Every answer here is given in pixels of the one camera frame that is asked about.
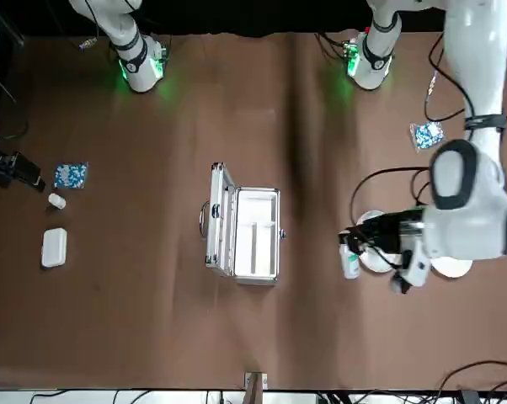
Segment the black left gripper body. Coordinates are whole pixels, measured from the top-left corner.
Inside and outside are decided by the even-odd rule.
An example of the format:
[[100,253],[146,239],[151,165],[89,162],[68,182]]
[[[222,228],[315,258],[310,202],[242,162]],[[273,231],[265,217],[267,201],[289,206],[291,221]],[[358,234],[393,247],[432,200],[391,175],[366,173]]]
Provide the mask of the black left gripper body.
[[400,254],[402,251],[400,237],[402,219],[402,212],[387,213],[371,218],[372,245],[385,253]]

